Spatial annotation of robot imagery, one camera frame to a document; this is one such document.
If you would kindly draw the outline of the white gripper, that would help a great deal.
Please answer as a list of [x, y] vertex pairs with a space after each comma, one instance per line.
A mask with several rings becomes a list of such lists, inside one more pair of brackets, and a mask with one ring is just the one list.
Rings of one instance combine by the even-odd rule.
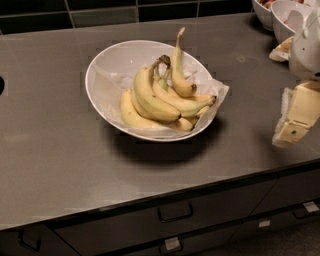
[[289, 59], [291, 73], [305, 80], [294, 89], [285, 88], [279, 119], [272, 144], [285, 148], [299, 142], [320, 118], [320, 7], [315, 7], [303, 20], [293, 37], [274, 48], [269, 58], [284, 62]]

